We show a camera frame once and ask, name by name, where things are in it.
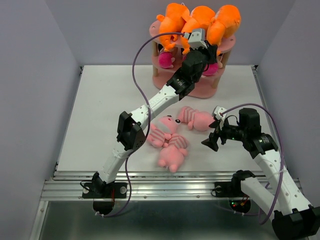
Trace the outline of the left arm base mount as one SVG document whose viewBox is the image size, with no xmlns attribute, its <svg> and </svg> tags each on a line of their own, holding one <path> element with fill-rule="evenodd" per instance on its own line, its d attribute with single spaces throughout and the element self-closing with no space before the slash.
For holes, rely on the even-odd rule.
<svg viewBox="0 0 320 240">
<path fill-rule="evenodd" d="M 92 208 L 96 216 L 111 218 L 118 216 L 128 205 L 128 201 L 122 208 L 113 212 L 116 208 L 116 199 L 127 198 L 128 184 L 126 182 L 112 182 L 102 188 L 98 188 L 91 180 L 80 182 L 82 198 L 93 200 Z"/>
</svg>

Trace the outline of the orange shark plush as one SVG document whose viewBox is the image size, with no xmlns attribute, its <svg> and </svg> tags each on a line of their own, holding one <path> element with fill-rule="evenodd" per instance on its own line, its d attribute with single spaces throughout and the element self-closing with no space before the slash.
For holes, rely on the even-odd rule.
<svg viewBox="0 0 320 240">
<path fill-rule="evenodd" d="M 185 14 L 182 18 L 185 20 L 185 24 L 181 30 L 181 33 L 191 33 L 194 29 L 208 30 L 210 21 L 216 15 L 216 13 L 205 5 L 195 7 L 190 14 Z"/>
<path fill-rule="evenodd" d="M 156 16 L 160 22 L 158 33 L 171 33 L 159 36 L 160 44 L 165 52 L 170 52 L 175 47 L 175 41 L 178 39 L 176 33 L 182 31 L 189 16 L 189 9 L 182 3 L 170 3 L 166 7 L 165 15 L 158 14 Z"/>
</svg>

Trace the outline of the boy doll pink pants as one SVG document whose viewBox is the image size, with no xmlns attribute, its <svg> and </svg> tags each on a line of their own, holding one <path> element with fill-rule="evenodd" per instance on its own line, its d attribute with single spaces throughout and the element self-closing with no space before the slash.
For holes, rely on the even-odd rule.
<svg viewBox="0 0 320 240">
<path fill-rule="evenodd" d="M 223 67 L 223 64 L 221 62 L 222 56 L 218 56 L 217 57 L 217 62 L 210 64 L 208 66 L 208 69 L 206 71 L 204 71 L 202 74 L 204 76 L 212 76 L 214 75 L 219 69 L 221 69 Z"/>
<path fill-rule="evenodd" d="M 173 51 L 161 50 L 158 56 L 158 64 L 163 69 L 172 69 L 174 67 L 175 57 Z"/>
</svg>

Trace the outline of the plain orange plush toy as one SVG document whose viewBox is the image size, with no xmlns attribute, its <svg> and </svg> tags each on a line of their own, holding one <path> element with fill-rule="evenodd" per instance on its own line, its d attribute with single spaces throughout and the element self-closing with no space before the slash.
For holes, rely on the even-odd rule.
<svg viewBox="0 0 320 240">
<path fill-rule="evenodd" d="M 223 38 L 229 38 L 238 30 L 242 21 L 239 9 L 231 4 L 223 5 L 217 12 L 208 8 L 204 16 L 208 24 L 206 40 L 218 47 Z"/>
</svg>

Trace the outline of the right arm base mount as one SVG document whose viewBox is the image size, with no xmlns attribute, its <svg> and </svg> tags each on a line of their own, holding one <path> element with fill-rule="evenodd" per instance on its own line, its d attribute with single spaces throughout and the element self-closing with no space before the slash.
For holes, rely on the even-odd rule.
<svg viewBox="0 0 320 240">
<path fill-rule="evenodd" d="M 230 181 L 216 181 L 211 195 L 216 198 L 229 198 L 229 208 L 234 214 L 255 217 L 258 213 L 249 213 L 251 209 L 250 197 L 241 190 L 241 182 L 256 176 L 249 170 L 238 170 Z"/>
</svg>

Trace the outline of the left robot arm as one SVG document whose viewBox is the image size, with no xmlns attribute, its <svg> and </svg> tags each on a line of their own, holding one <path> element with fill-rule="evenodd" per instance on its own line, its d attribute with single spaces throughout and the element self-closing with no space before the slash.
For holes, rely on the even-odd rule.
<svg viewBox="0 0 320 240">
<path fill-rule="evenodd" d="M 181 101 L 195 89 L 207 66 L 217 61 L 216 44 L 200 46 L 186 54 L 181 67 L 164 84 L 159 92 L 137 109 L 119 115 L 116 144 L 101 170 L 91 180 L 91 190 L 99 197 L 112 194 L 114 181 L 124 161 L 146 141 L 144 130 L 150 130 L 151 120 L 169 106 Z"/>
</svg>

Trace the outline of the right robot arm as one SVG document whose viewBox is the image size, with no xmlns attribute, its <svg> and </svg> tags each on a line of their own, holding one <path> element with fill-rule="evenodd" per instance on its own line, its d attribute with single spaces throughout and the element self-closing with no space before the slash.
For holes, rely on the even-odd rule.
<svg viewBox="0 0 320 240">
<path fill-rule="evenodd" d="M 262 132 L 257 104 L 238 106 L 236 125 L 229 124 L 228 110 L 217 106 L 210 128 L 214 132 L 202 144 L 217 152 L 218 141 L 239 141 L 267 178 L 268 191 L 249 170 L 238 170 L 230 181 L 215 182 L 211 194 L 217 198 L 249 197 L 266 214 L 261 222 L 271 221 L 280 240 L 297 240 L 314 236 L 320 228 L 320 209 L 313 206 L 297 187 L 287 168 L 282 142 Z"/>
</svg>

